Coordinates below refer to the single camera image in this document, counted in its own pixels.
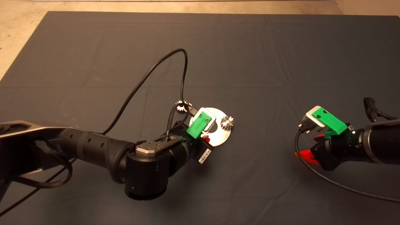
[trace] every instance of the silver washer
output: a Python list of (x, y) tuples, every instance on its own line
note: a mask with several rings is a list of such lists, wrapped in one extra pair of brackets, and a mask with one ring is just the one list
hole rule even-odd
[[(222, 118), (226, 117), (226, 114), (217, 108), (208, 107), (205, 109), (208, 110), (210, 113), (214, 114), (216, 117), (215, 125), (217, 126), (217, 130), (212, 133), (208, 132), (208, 137), (210, 138), (209, 144), (214, 147), (221, 145), (229, 138), (231, 132), (231, 130), (226, 131), (220, 126), (221, 120)], [(190, 118), (189, 125), (192, 125), (192, 123), (193, 123), (193, 117)]]

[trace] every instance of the red part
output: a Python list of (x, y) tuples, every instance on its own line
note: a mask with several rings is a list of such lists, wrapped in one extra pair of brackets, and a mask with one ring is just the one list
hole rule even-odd
[(315, 159), (314, 155), (311, 153), (310, 150), (303, 150), (300, 151), (301, 156), (303, 157), (303, 159), (309, 163), (315, 164), (315, 165), (319, 165), (320, 163)]

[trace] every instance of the table surface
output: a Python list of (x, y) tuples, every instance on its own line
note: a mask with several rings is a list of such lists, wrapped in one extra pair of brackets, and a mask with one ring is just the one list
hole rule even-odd
[[(108, 172), (77, 161), (64, 187), (41, 190), (2, 224), (398, 224), (400, 205), (358, 196), (293, 156), (302, 116), (322, 105), (356, 128), (362, 99), (400, 115), (397, 16), (49, 12), (0, 82), (2, 121), (102, 131), (131, 89), (173, 49), (189, 54), (185, 98), (235, 117), (204, 165), (187, 163), (164, 195), (134, 201)], [(179, 99), (183, 57), (162, 64), (109, 133), (152, 139)], [(312, 136), (301, 137), (302, 149)], [(55, 170), (32, 176), (45, 179)], [(399, 166), (344, 163), (332, 179), (400, 197)], [(0, 209), (31, 188), (12, 184)]]

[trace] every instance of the barcode label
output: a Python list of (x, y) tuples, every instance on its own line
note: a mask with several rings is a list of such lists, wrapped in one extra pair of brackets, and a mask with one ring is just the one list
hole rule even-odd
[(199, 163), (203, 164), (204, 161), (206, 160), (206, 158), (209, 156), (209, 154), (211, 153), (210, 149), (207, 149), (204, 154), (200, 157), (199, 159)]

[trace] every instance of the small silver gear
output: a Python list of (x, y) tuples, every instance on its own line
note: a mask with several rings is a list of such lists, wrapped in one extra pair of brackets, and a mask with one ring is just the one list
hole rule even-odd
[(184, 104), (182, 104), (182, 101), (179, 100), (179, 101), (176, 102), (176, 104), (178, 105), (177, 108), (176, 108), (176, 111), (178, 111), (178, 113), (186, 112), (186, 109), (185, 109), (185, 105), (187, 104), (186, 101), (185, 101)]
[(234, 121), (233, 117), (226, 116), (226, 117), (222, 118), (222, 120), (221, 120), (221, 127), (222, 127), (222, 129), (228, 131), (228, 130), (232, 129), (234, 122), (235, 121)]

